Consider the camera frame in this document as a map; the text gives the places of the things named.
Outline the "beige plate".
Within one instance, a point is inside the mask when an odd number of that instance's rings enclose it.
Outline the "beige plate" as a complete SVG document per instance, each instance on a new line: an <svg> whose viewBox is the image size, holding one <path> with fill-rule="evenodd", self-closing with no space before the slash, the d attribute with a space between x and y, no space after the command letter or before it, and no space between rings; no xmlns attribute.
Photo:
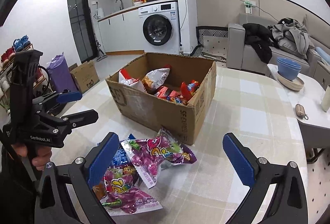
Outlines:
<svg viewBox="0 0 330 224"><path fill-rule="evenodd" d="M304 87L304 81L302 81L299 77L296 77L293 81L286 79L281 76L279 73L277 74L277 80L292 91L300 91Z"/></svg>

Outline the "black glass door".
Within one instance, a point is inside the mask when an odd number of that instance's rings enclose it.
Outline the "black glass door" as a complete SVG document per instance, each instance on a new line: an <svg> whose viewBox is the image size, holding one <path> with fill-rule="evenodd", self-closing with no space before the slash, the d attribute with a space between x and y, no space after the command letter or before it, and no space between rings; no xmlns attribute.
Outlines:
<svg viewBox="0 0 330 224"><path fill-rule="evenodd" d="M82 63L97 57L98 49L88 0L67 0L69 20Z"/></svg>

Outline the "red oreo cookie packet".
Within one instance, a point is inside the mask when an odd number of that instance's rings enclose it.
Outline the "red oreo cookie packet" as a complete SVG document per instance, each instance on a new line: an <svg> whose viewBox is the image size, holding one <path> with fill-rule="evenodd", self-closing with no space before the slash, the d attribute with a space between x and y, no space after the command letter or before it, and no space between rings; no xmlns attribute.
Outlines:
<svg viewBox="0 0 330 224"><path fill-rule="evenodd" d="M198 81L192 80L190 83L186 84L184 81L181 83L180 91L182 98L188 102L199 89L200 83Z"/></svg>

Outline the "blue bowl stack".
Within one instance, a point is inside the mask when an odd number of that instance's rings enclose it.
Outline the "blue bowl stack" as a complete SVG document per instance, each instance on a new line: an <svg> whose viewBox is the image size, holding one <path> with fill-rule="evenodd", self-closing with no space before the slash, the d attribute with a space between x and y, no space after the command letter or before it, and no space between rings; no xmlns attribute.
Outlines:
<svg viewBox="0 0 330 224"><path fill-rule="evenodd" d="M277 68L282 77L293 81L300 73L302 66L294 60L278 57Z"/></svg>

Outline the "white red bag in box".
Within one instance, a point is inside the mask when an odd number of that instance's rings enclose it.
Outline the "white red bag in box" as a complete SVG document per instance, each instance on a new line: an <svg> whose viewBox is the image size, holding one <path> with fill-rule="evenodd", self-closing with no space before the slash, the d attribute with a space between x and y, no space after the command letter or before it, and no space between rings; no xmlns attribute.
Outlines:
<svg viewBox="0 0 330 224"><path fill-rule="evenodd" d="M131 77L126 69L121 69L119 71L119 83L137 89L141 92L146 92L143 83L139 79Z"/></svg>

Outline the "blue cookie packet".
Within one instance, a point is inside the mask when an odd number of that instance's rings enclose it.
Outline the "blue cookie packet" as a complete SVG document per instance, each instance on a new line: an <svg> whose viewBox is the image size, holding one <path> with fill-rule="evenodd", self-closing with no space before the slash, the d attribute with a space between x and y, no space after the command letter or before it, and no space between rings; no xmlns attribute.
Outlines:
<svg viewBox="0 0 330 224"><path fill-rule="evenodd" d="M133 163L127 156L126 151L124 150L121 143L122 143L122 141L120 141L119 147L118 147L114 157L112 158L112 161L111 161L108 169L124 169L125 167L128 167L128 166L134 167Z"/></svg>

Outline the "grey hoodie pile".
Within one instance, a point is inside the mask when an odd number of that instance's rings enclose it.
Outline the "grey hoodie pile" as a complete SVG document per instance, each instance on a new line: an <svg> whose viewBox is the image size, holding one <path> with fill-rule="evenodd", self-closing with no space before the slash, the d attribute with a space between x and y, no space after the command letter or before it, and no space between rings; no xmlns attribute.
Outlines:
<svg viewBox="0 0 330 224"><path fill-rule="evenodd" d="M283 18L277 24L269 26L272 37L280 50L307 60L307 52L314 49L304 24L292 18Z"/></svg>

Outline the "black jacket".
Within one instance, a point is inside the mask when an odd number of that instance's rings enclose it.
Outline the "black jacket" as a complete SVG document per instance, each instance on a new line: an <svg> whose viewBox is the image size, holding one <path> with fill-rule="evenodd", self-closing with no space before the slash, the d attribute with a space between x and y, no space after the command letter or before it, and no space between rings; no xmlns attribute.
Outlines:
<svg viewBox="0 0 330 224"><path fill-rule="evenodd" d="M245 30L244 42L250 45L261 62L268 64L272 58L272 34L268 28L260 24L243 24Z"/></svg>

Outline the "light blue pillow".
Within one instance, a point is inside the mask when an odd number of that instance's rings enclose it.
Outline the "light blue pillow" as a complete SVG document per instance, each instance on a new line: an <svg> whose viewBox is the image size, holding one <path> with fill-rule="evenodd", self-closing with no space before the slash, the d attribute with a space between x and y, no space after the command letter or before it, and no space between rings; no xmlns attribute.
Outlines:
<svg viewBox="0 0 330 224"><path fill-rule="evenodd" d="M320 55L322 61L326 65L330 65L330 55L327 54L322 48L316 47L316 52Z"/></svg>

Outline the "purple candy bag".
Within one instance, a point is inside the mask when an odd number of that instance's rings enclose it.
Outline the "purple candy bag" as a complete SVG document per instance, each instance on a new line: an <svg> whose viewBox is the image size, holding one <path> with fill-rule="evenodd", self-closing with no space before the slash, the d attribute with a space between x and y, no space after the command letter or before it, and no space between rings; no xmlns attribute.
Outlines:
<svg viewBox="0 0 330 224"><path fill-rule="evenodd" d="M126 139L120 144L149 189L156 185L162 166L193 164L197 161L195 154L164 127L152 139Z"/></svg>
<svg viewBox="0 0 330 224"><path fill-rule="evenodd" d="M100 202L111 217L162 209L160 202L135 185L138 180L139 174L131 165L111 166L106 170L103 177L105 196Z"/></svg>

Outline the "small cardboard box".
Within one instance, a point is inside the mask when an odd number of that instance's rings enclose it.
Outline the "small cardboard box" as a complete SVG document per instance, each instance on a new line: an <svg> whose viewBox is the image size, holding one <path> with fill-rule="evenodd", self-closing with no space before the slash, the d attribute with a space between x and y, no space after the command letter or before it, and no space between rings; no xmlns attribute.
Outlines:
<svg viewBox="0 0 330 224"><path fill-rule="evenodd" d="M85 93L100 81L93 61L84 62L70 73L81 93Z"/></svg>

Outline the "red white snack bag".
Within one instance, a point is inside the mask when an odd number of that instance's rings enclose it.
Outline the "red white snack bag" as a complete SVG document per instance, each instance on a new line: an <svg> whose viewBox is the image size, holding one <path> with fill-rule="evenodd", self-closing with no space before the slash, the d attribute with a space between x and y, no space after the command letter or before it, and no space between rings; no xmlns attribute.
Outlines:
<svg viewBox="0 0 330 224"><path fill-rule="evenodd" d="M152 93L156 91L159 87L164 85L164 82L169 76L170 71L171 71L171 66L166 65L163 68L155 69L148 72L141 80L141 82L145 87L145 90L148 93Z"/></svg>

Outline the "white washing machine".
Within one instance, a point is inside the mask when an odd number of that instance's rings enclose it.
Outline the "white washing machine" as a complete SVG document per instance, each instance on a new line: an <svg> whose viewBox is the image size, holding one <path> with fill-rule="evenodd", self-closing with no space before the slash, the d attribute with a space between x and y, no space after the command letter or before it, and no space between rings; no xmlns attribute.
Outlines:
<svg viewBox="0 0 330 224"><path fill-rule="evenodd" d="M177 1L140 7L138 14L140 43L146 53L179 53L180 22Z"/></svg>

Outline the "white cup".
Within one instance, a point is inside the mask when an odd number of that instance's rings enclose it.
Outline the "white cup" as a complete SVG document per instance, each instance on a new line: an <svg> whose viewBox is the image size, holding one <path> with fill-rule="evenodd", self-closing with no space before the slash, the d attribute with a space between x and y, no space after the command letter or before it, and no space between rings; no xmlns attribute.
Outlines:
<svg viewBox="0 0 330 224"><path fill-rule="evenodd" d="M324 112L327 112L330 108L330 85L327 86L325 90L323 99L321 101L321 108Z"/></svg>

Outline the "brown cardboard box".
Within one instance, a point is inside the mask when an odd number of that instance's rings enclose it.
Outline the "brown cardboard box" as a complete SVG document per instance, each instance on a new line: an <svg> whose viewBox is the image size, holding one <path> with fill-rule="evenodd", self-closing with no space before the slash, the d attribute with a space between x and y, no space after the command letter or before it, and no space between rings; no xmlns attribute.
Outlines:
<svg viewBox="0 0 330 224"><path fill-rule="evenodd" d="M141 81L148 72L166 65L171 66L170 74L164 85L152 93L119 83L121 69ZM121 69L106 80L121 114L154 131L164 127L183 143L193 145L214 97L216 63L189 56L144 53ZM200 86L186 102L181 95L181 83L192 80Z"/></svg>

